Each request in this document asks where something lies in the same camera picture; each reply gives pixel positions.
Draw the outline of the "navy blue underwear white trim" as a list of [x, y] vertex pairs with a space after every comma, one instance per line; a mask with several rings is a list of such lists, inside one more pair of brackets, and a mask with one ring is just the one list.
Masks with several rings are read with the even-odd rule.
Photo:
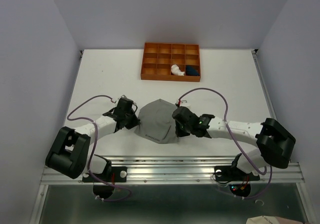
[[187, 76], [193, 76], [193, 77], [200, 76], [200, 73], [197, 70], [197, 66], [193, 66], [193, 65], [186, 65], [185, 66], [185, 74]]

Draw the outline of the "white pink grey underwear pile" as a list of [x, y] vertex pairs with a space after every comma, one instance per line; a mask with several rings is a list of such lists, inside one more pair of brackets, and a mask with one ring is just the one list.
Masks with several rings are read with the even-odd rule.
[[185, 72], [181, 71], [179, 66], [176, 64], [173, 64], [171, 66], [171, 73], [175, 76], [185, 76]]

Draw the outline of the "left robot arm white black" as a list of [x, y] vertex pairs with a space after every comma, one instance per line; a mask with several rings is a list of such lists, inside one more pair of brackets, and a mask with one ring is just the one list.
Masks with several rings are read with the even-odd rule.
[[98, 119], [88, 117], [71, 118], [69, 121], [85, 120], [88, 124], [76, 128], [62, 127], [46, 156], [45, 165], [71, 179], [78, 178], [88, 170], [90, 145], [97, 145], [98, 139], [114, 134], [123, 128], [128, 130], [139, 125], [136, 103], [124, 95], [114, 101], [115, 107], [103, 113]]

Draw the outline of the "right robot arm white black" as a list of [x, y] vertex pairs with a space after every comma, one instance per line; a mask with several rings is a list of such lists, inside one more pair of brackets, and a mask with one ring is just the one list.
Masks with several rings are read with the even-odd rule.
[[250, 152], [241, 149], [231, 166], [222, 172], [235, 179], [242, 179], [266, 166], [286, 169], [296, 144], [293, 135], [273, 118], [266, 118], [261, 123], [227, 121], [212, 114], [197, 116], [185, 106], [178, 107], [172, 117], [178, 137], [229, 139], [237, 146], [240, 143], [254, 146]]

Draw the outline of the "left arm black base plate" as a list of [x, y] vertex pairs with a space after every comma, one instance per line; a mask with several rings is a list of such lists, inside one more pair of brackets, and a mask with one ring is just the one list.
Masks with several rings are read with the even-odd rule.
[[127, 181], [126, 166], [109, 166], [105, 167], [101, 174], [95, 174], [97, 178], [108, 183], [125, 183]]

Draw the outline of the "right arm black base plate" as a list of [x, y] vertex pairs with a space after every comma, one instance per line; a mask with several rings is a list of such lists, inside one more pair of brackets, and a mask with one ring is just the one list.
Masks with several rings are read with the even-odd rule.
[[244, 173], [236, 167], [230, 165], [218, 165], [214, 167], [213, 176], [218, 182], [242, 182], [249, 178], [249, 181], [259, 181], [260, 176], [255, 176], [252, 173]]

